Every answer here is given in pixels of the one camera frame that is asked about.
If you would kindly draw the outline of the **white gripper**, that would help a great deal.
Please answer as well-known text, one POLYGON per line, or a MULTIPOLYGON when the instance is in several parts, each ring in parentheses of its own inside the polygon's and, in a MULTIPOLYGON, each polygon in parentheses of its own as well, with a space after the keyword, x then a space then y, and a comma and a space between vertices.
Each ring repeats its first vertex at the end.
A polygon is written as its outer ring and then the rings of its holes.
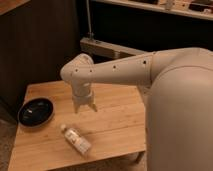
POLYGON ((97 106, 94 104, 94 93, 91 89, 86 91, 74 91, 72 95, 74 106, 74 113, 78 114, 79 106, 89 105, 91 109, 97 112, 97 106))

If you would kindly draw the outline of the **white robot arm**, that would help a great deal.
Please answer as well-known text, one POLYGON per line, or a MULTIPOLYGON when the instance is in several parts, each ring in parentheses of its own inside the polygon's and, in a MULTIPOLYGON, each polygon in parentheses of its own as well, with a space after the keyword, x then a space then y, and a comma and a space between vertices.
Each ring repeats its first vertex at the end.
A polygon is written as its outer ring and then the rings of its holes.
POLYGON ((93 83, 144 86, 147 171, 213 171, 213 52, 180 48, 95 64, 80 54, 60 76, 76 107, 93 83))

